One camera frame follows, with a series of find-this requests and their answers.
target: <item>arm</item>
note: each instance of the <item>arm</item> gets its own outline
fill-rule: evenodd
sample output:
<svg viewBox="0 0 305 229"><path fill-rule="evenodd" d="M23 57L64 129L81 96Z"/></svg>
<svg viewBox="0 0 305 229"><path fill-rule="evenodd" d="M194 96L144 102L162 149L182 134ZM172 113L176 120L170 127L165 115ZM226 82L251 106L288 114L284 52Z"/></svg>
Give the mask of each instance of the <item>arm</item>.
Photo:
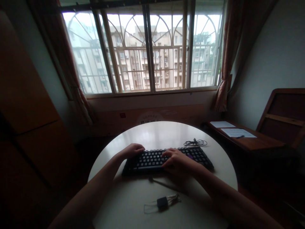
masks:
<svg viewBox="0 0 305 229"><path fill-rule="evenodd" d="M162 165L165 170L173 174L189 173L194 177L233 225L238 228L282 229L282 226L260 207L179 150L168 149L162 156L171 157Z"/></svg>
<svg viewBox="0 0 305 229"><path fill-rule="evenodd" d="M87 228L98 212L121 163L142 152L140 144L130 144L117 153L63 208L48 229Z"/></svg>

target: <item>human hand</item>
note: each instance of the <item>human hand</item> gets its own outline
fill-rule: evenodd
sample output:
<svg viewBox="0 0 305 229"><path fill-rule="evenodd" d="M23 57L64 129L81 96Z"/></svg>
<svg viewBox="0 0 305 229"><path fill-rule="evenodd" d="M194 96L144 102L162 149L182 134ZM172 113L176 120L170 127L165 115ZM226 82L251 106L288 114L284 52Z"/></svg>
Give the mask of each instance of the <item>human hand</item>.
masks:
<svg viewBox="0 0 305 229"><path fill-rule="evenodd" d="M137 154L143 152L145 150L144 146L137 143L131 143L129 146L127 146L125 149L119 152L119 154L124 158L128 159L133 156L136 156Z"/></svg>
<svg viewBox="0 0 305 229"><path fill-rule="evenodd" d="M162 157L164 156L170 158L162 165L162 167L164 170L175 175L189 173L192 166L196 164L194 160L184 155L178 149L169 148L162 154Z"/></svg>

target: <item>black keyboard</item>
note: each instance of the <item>black keyboard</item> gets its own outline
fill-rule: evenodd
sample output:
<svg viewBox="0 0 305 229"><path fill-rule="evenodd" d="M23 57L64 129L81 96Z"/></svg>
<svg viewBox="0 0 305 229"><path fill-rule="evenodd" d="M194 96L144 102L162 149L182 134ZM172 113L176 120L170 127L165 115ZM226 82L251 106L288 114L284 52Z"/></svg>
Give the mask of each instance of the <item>black keyboard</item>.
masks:
<svg viewBox="0 0 305 229"><path fill-rule="evenodd" d="M128 159L123 169L122 176L147 175L164 172L162 164L169 158L166 156L162 157L162 154L166 150L167 149L145 150L143 153ZM178 148L178 150L189 158L202 164L207 169L214 169L212 162L208 159L200 146Z"/></svg>

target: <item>document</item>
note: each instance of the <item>document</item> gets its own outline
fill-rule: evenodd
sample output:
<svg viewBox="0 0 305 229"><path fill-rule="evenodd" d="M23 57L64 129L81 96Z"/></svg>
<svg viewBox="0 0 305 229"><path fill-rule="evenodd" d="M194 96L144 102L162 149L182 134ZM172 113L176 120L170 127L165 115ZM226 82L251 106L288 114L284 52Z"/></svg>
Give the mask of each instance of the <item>document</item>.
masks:
<svg viewBox="0 0 305 229"><path fill-rule="evenodd" d="M226 121L210 122L216 128L235 127Z"/></svg>
<svg viewBox="0 0 305 229"><path fill-rule="evenodd" d="M255 137L253 134L249 133L244 129L221 129L229 137Z"/></svg>

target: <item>red curtain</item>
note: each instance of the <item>red curtain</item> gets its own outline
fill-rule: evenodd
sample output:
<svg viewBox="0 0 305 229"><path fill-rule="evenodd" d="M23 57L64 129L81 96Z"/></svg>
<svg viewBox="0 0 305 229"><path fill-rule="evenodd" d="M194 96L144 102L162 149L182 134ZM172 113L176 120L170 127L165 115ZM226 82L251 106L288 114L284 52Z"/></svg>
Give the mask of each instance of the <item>red curtain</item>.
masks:
<svg viewBox="0 0 305 229"><path fill-rule="evenodd" d="M54 51L63 75L70 87L78 112L87 125L92 125L96 122L96 117L81 89L63 15L61 13L51 14L47 11L59 6L59 1L28 0L28 4L39 24L45 30L45 35L50 41L51 49Z"/></svg>
<svg viewBox="0 0 305 229"><path fill-rule="evenodd" d="M221 83L212 103L212 109L218 112L227 111L229 77L241 39L244 22L244 1L228 0L223 19Z"/></svg>

